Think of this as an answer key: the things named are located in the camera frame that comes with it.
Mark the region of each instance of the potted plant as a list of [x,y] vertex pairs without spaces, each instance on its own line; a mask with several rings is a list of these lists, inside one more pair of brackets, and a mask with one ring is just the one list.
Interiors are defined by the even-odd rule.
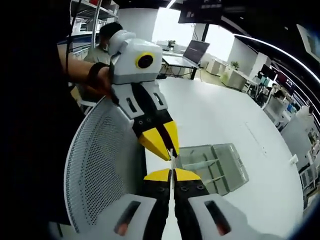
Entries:
[[231,62],[231,67],[233,67],[235,70],[239,69],[239,63],[237,61],[232,61]]
[[169,47],[170,51],[172,51],[174,49],[175,44],[176,44],[176,40],[169,40],[168,41],[168,47]]

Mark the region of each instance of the laptop screen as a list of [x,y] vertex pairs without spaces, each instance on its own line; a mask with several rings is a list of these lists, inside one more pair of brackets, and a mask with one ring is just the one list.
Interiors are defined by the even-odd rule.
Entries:
[[198,64],[203,55],[205,55],[209,45],[209,43],[204,41],[192,40],[186,48],[183,56],[195,64]]

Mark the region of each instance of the computer screen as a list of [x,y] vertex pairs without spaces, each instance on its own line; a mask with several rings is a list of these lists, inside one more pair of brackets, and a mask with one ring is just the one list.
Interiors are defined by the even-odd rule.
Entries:
[[222,0],[184,0],[178,23],[219,25],[222,13]]
[[205,55],[209,45],[209,43],[204,41],[192,40],[186,48],[183,56],[191,62],[198,64],[201,58]]
[[270,69],[267,65],[263,64],[263,67],[261,69],[261,72],[268,78],[270,78],[271,80],[274,80],[277,73],[275,71],[273,71],[272,69]]
[[320,63],[320,32],[304,27],[299,24],[296,25],[305,48],[305,51]]

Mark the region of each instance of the ceiling light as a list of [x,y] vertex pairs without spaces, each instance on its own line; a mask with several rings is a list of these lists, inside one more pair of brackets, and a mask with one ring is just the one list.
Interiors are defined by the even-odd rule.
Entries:
[[168,4],[168,6],[166,6],[167,9],[171,8],[171,6],[176,2],[176,0],[171,0]]
[[253,40],[253,41],[257,41],[259,43],[262,43],[262,44],[265,44],[265,45],[268,45],[269,47],[272,47],[278,51],[280,51],[281,53],[287,55],[289,58],[292,58],[293,60],[295,60],[298,64],[300,64],[305,70],[307,70],[314,78],[315,80],[320,84],[320,79],[319,77],[313,72],[311,71],[306,65],[304,65],[300,60],[298,60],[297,58],[295,58],[294,56],[292,56],[291,54],[287,53],[286,51],[282,50],[281,48],[278,48],[270,43],[267,43],[265,41],[261,41],[259,39],[256,39],[256,38],[253,38],[253,37],[250,37],[250,36],[245,36],[245,35],[240,35],[240,34],[233,34],[234,36],[237,36],[237,37],[241,37],[241,38],[246,38],[246,39],[250,39],[250,40]]

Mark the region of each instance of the laptop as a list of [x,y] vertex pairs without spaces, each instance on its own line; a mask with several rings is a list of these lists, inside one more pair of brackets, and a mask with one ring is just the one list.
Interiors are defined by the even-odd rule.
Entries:
[[209,45],[204,41],[192,40],[182,56],[164,55],[162,58],[170,66],[189,69],[197,68]]

